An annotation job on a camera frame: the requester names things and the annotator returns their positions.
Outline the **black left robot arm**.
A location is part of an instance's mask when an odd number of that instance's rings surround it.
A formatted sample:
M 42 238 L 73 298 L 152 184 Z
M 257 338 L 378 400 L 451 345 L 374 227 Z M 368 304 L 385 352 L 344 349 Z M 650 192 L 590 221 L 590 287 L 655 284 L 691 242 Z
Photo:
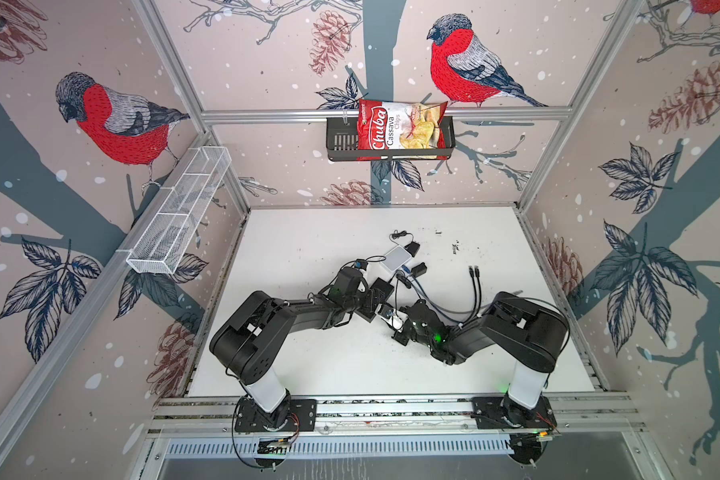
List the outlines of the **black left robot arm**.
M 235 378 L 246 396 L 244 413 L 235 420 L 244 432 L 278 431 L 297 425 L 291 393 L 276 376 L 273 364 L 291 333 L 330 330 L 351 321 L 370 294 L 366 260 L 348 262 L 317 293 L 304 300 L 282 300 L 258 290 L 251 293 L 209 342 L 210 353 Z

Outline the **aluminium mounting rail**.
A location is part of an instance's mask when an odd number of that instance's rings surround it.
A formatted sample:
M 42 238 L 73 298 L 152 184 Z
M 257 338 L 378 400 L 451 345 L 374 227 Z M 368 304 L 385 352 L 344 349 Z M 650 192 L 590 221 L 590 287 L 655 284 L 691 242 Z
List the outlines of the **aluminium mounting rail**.
M 548 406 L 533 413 L 526 429 L 497 419 L 469 394 L 322 395 L 315 406 L 288 421 L 287 432 L 307 436 L 521 433 L 552 435 L 589 432 L 645 432 L 647 425 L 623 392 L 547 393 Z M 234 397 L 185 397 L 163 400 L 144 432 L 157 437 L 228 436 L 243 415 Z

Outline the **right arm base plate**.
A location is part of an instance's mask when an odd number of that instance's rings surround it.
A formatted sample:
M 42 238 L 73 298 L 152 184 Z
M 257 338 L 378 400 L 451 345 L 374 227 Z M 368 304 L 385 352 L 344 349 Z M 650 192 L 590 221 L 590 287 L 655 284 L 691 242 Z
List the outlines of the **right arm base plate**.
M 549 400 L 540 396 L 536 405 L 526 408 L 508 395 L 473 397 L 471 417 L 479 430 L 554 430 L 557 422 Z

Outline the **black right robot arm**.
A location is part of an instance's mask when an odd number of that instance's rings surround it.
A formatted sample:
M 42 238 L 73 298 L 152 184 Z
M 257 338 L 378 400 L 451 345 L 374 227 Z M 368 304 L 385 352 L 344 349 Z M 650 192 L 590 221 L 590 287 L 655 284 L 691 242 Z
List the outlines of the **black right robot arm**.
M 424 345 L 448 366 L 460 365 L 491 346 L 515 360 L 503 396 L 472 400 L 471 417 L 480 429 L 557 428 L 542 391 L 570 338 L 569 323 L 561 313 L 502 291 L 477 318 L 457 326 L 445 325 L 423 299 L 394 314 L 389 324 L 395 341 Z

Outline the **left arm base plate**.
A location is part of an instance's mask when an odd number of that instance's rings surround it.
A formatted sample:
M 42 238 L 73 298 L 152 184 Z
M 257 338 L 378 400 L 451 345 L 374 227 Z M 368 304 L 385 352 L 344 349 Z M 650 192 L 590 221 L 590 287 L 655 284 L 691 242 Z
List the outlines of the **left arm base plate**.
M 315 399 L 286 397 L 271 413 L 259 407 L 251 397 L 239 400 L 234 414 L 236 433 L 312 432 L 317 416 Z

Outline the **red cassava chips bag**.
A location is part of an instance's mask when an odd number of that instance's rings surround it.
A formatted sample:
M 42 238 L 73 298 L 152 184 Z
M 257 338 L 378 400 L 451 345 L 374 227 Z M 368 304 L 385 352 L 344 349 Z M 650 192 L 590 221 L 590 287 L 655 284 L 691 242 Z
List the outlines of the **red cassava chips bag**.
M 448 103 L 358 102 L 358 148 L 371 151 L 446 147 L 441 126 Z

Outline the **black wall basket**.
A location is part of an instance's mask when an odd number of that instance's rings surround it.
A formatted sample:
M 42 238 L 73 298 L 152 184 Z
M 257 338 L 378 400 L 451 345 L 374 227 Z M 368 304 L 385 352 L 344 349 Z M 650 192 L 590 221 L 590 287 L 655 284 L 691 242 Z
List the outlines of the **black wall basket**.
M 441 126 L 442 136 L 436 149 L 361 150 L 358 146 L 357 118 L 329 118 L 326 125 L 327 156 L 333 162 L 448 160 L 456 147 L 453 119 L 446 116 Z

